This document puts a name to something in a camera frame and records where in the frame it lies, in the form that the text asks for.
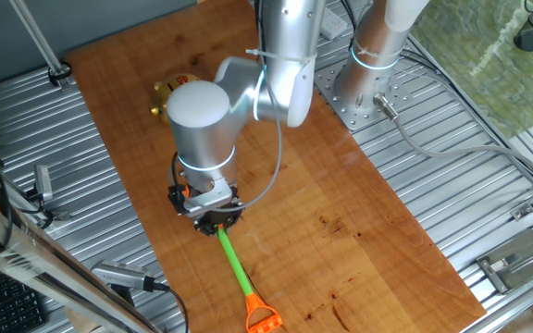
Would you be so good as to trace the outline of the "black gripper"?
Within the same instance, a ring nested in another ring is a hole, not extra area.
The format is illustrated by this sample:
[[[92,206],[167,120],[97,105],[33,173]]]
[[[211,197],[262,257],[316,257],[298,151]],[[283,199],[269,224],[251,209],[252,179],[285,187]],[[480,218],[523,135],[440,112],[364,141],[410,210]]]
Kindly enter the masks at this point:
[[[226,203],[221,206],[221,209],[235,208],[233,212],[216,212],[208,211],[196,217],[193,220],[194,228],[204,234],[205,236],[217,236],[219,227],[223,227],[225,230],[233,227],[240,219],[243,210],[239,209],[242,205],[242,201],[238,196],[238,188],[231,186],[230,189],[233,193],[233,198],[230,203]]]

